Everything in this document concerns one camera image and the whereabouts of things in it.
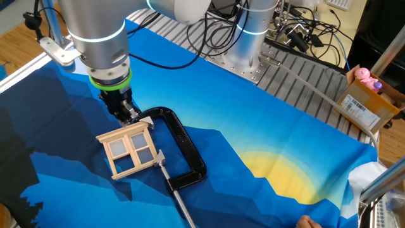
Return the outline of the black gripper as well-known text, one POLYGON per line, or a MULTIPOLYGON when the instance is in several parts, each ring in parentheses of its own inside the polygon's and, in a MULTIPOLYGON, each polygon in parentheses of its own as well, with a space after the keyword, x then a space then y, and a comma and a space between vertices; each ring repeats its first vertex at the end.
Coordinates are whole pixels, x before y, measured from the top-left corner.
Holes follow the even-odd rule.
POLYGON ((114 113, 121 126, 131 124, 141 114, 133 105, 132 89, 129 85, 114 91, 101 90, 99 98, 104 101, 108 111, 114 113))

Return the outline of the person's bare hand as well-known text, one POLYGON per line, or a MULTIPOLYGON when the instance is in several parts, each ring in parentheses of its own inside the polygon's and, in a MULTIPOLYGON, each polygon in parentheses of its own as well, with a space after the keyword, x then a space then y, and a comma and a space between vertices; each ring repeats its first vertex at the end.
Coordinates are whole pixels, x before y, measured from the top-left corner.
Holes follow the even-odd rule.
POLYGON ((322 226, 312 220, 308 215, 303 215, 298 220, 296 228, 322 228, 322 226))

